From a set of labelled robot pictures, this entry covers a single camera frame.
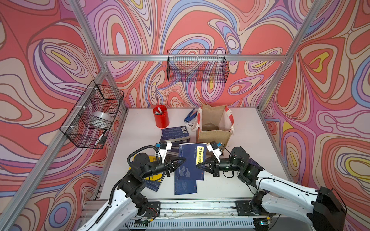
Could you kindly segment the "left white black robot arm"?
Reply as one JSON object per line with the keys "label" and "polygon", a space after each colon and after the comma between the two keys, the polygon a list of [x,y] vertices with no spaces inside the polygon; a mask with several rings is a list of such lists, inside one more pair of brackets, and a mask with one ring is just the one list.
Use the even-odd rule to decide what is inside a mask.
{"label": "left white black robot arm", "polygon": [[118,231],[134,217],[148,224],[159,216],[160,202],[150,203],[142,194],[145,179],[160,173],[170,177],[186,162],[185,157],[170,154],[162,157],[159,146],[147,145],[128,156],[128,172],[114,184],[109,199],[79,228],[80,231]]}

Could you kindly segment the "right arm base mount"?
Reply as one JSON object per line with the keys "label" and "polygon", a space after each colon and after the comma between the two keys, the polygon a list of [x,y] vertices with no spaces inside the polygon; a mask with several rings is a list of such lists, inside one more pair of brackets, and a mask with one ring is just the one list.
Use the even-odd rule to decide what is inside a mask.
{"label": "right arm base mount", "polygon": [[239,216],[275,216],[276,213],[269,213],[262,207],[262,199],[267,193],[259,191],[250,201],[236,201],[235,206]]}

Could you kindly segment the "blue book yellow label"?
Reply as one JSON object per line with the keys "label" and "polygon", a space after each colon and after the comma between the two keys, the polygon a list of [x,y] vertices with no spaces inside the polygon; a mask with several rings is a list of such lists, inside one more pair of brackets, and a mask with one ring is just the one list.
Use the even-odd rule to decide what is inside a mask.
{"label": "blue book yellow label", "polygon": [[197,181],[196,180],[181,180],[180,176],[175,176],[174,180],[174,194],[175,195],[186,195],[197,193]]}
{"label": "blue book yellow label", "polygon": [[196,167],[206,159],[205,143],[185,143],[180,145],[179,156],[186,159],[176,171],[176,177],[179,180],[204,180],[204,170]]}

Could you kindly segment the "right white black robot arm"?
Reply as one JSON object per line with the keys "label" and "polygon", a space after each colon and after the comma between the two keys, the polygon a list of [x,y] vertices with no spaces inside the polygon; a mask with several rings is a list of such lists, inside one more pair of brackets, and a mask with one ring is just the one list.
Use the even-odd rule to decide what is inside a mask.
{"label": "right white black robot arm", "polygon": [[309,188],[269,173],[250,158],[242,147],[232,149],[229,158],[220,159],[220,149],[196,165],[213,176],[221,171],[236,171],[238,179],[256,189],[248,201],[247,212],[256,216],[280,214],[305,222],[316,231],[342,231],[347,209],[331,189]]}

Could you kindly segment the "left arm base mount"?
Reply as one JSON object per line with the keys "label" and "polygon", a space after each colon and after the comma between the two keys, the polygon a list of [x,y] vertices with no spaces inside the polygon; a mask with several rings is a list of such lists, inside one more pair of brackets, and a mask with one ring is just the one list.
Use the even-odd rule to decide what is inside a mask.
{"label": "left arm base mount", "polygon": [[161,202],[149,201],[146,205],[138,210],[138,214],[134,217],[141,220],[154,220],[160,216]]}

